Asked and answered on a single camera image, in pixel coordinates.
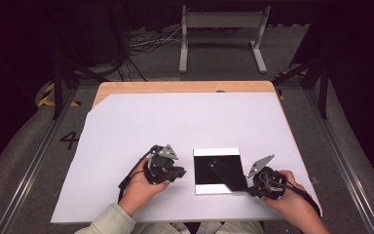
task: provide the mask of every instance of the printed number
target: printed number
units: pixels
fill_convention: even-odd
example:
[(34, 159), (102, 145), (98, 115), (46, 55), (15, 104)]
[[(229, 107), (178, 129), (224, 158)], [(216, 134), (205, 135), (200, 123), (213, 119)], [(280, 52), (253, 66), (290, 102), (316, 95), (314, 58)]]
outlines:
[(68, 149), (71, 149), (72, 144), (74, 143), (74, 141), (80, 140), (79, 138), (75, 138), (76, 135), (77, 135), (77, 133), (71, 132), (67, 136), (64, 136), (63, 138), (61, 138), (59, 141), (67, 141), (67, 142), (69, 142)]

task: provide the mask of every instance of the human hand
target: human hand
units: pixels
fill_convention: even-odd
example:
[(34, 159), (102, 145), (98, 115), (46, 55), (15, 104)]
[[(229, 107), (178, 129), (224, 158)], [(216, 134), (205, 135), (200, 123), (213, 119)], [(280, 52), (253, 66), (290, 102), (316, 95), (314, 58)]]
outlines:
[[(306, 191), (303, 185), (296, 182), (292, 172), (280, 171), (280, 173), (295, 187)], [(261, 199), (268, 207), (278, 211), (288, 222), (297, 226), (303, 233), (329, 233), (315, 209), (302, 196), (292, 190), (285, 189), (278, 200), (268, 197), (262, 197)]]
[(148, 182), (143, 172), (147, 161), (148, 159), (144, 159), (135, 168), (123, 199), (118, 203), (129, 216), (133, 216), (136, 211), (147, 205), (156, 194), (164, 191), (169, 185), (169, 181), (154, 185)]

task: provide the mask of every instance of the table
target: table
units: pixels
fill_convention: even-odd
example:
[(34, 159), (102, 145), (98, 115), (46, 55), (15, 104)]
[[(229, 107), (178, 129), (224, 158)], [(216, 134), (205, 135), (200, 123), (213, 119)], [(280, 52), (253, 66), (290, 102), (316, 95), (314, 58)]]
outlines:
[(244, 174), (254, 161), (274, 153), (269, 166), (293, 171), (318, 201), (270, 82), (103, 83), (52, 222), (92, 221), (116, 202), (117, 185), (138, 158), (153, 144), (165, 143), (187, 174), (139, 211), (137, 222), (281, 219), (246, 193), (196, 195), (194, 148), (238, 147)]

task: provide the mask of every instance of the sleeve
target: sleeve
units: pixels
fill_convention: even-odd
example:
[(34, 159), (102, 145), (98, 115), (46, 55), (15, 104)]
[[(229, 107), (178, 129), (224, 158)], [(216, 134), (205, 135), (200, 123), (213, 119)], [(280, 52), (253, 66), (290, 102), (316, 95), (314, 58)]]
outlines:
[(89, 227), (76, 234), (130, 234), (135, 221), (117, 204), (111, 204)]

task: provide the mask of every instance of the person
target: person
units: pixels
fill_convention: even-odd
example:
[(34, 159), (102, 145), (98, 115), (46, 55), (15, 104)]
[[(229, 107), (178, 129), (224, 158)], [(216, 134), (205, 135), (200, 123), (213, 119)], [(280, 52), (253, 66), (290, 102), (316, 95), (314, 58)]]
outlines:
[[(136, 224), (132, 219), (132, 216), (137, 211), (147, 205), (155, 195), (164, 191), (169, 185), (169, 181), (155, 185), (150, 184), (144, 173), (137, 173), (143, 171), (143, 166), (147, 161), (148, 159), (145, 159), (134, 170), (133, 177), (121, 201), (118, 204), (110, 205), (89, 227), (77, 231), (76, 234), (190, 233), (182, 223)], [(280, 173), (294, 186), (306, 191), (305, 187), (295, 181), (292, 172), (280, 171)], [(290, 189), (285, 189), (278, 200), (267, 197), (262, 197), (261, 199), (268, 207), (278, 211), (288, 222), (298, 227), (304, 234), (329, 233), (314, 208)], [(216, 234), (264, 234), (263, 228), (257, 221), (226, 221), (223, 225), (216, 226), (216, 228), (218, 229), (213, 232)]]

